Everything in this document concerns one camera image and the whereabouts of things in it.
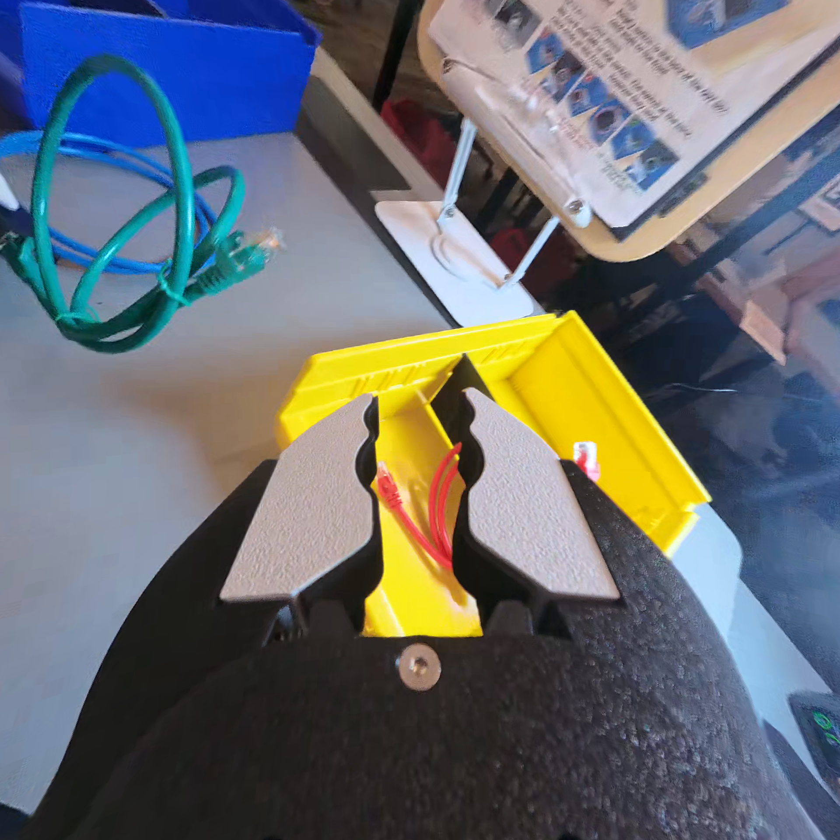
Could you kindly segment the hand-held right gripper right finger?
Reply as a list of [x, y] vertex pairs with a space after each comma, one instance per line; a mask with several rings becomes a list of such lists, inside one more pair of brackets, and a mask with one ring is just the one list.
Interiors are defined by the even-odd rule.
[[476, 387], [459, 400], [454, 571], [481, 633], [568, 636], [568, 611], [620, 607], [562, 459]]

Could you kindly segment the instruction sheet on stand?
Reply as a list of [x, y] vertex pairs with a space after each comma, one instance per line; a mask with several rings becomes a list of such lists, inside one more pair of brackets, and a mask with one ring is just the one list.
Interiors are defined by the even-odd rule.
[[770, 101], [758, 114], [736, 131], [720, 153], [711, 161], [703, 161], [698, 170], [707, 179], [691, 194], [673, 205], [665, 215], [657, 207], [628, 234], [615, 234], [596, 217], [586, 227], [578, 221], [583, 212], [569, 215], [566, 187], [557, 183], [554, 175], [522, 142], [521, 137], [503, 119], [486, 109], [476, 95], [453, 88], [453, 77], [466, 81], [469, 72], [448, 65], [445, 53], [433, 42], [429, 28], [441, 1], [425, 2], [419, 14], [416, 35], [417, 51], [428, 77], [455, 106], [460, 114], [472, 122], [481, 139], [496, 152], [506, 167], [541, 202], [551, 217], [589, 255], [612, 262], [630, 262], [651, 256], [674, 244], [688, 229], [723, 202], [793, 141], [816, 125], [839, 100], [838, 46], [822, 56], [809, 76], [784, 96]]

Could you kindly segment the printed instruction sheet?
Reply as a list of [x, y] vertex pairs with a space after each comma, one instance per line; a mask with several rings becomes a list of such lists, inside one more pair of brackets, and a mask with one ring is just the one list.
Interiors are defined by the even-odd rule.
[[838, 43], [838, 2], [442, 2], [444, 86], [560, 208], [626, 228]]

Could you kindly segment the black electronic device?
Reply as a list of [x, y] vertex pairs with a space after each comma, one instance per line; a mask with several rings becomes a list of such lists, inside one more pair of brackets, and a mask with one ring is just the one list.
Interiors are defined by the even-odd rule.
[[789, 706], [812, 760], [826, 784], [839, 783], [839, 696], [832, 691], [797, 691]]

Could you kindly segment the blue plastic bin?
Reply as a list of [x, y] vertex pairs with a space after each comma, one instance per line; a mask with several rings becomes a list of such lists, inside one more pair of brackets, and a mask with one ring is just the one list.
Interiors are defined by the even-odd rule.
[[289, 132], [321, 42], [282, 1], [2, 1], [2, 106], [43, 129], [70, 74], [109, 55], [155, 80], [188, 142]]

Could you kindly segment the yellow plastic bin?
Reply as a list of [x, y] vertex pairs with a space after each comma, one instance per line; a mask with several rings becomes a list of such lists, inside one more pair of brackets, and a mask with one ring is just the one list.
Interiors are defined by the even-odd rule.
[[482, 387], [598, 486], [670, 559], [706, 489], [592, 332], [574, 313], [428, 333], [317, 353], [276, 418], [281, 449], [363, 394], [379, 400], [377, 460], [402, 505], [380, 501], [381, 582], [366, 600], [368, 637], [481, 634], [474, 598], [443, 563], [464, 482], [453, 436], [459, 394]]

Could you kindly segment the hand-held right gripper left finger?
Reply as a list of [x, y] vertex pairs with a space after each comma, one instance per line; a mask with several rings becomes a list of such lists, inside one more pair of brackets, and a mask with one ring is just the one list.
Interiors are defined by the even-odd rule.
[[363, 632], [366, 600], [384, 573], [372, 488], [379, 433], [379, 400], [363, 394], [280, 453], [220, 602], [290, 604], [307, 629], [316, 606], [333, 603]]

